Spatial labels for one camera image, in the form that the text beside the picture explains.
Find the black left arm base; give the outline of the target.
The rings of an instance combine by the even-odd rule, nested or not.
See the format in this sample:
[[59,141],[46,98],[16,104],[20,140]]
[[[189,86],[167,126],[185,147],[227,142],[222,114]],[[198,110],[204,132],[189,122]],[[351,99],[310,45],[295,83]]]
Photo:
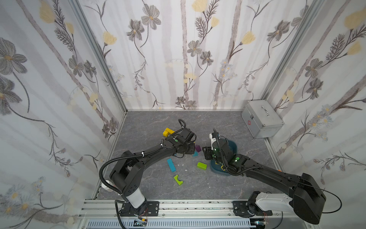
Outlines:
[[122,202],[119,209],[121,217],[157,217],[159,213],[159,201],[145,201],[140,207],[134,208],[131,203]]

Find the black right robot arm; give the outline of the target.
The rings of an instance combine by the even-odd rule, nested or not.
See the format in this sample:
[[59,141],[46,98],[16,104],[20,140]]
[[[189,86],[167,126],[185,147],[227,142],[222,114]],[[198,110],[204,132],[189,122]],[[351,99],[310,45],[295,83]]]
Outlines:
[[227,141],[219,139],[203,147],[205,159],[214,160],[235,177],[247,176],[274,187],[291,200],[289,207],[302,220],[319,224],[326,197],[315,179],[306,173],[294,175],[264,166],[241,154],[235,154]]

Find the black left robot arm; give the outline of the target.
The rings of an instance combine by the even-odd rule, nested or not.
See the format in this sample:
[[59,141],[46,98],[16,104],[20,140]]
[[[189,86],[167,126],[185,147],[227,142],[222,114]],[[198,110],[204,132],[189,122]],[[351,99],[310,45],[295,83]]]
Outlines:
[[182,128],[163,138],[156,147],[137,153],[124,152],[109,175],[110,181],[117,188],[116,192],[135,209],[145,205],[146,198],[140,190],[144,171],[160,160],[176,154],[194,154],[195,139],[195,133],[188,128]]

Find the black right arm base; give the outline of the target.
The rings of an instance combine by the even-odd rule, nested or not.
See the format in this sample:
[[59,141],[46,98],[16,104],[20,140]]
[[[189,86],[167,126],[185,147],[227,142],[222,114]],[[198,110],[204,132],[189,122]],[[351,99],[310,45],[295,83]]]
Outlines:
[[259,196],[260,191],[254,191],[248,200],[233,201],[233,213],[236,216],[243,218],[250,218],[254,216],[272,216],[271,210],[264,211],[256,204],[256,198]]

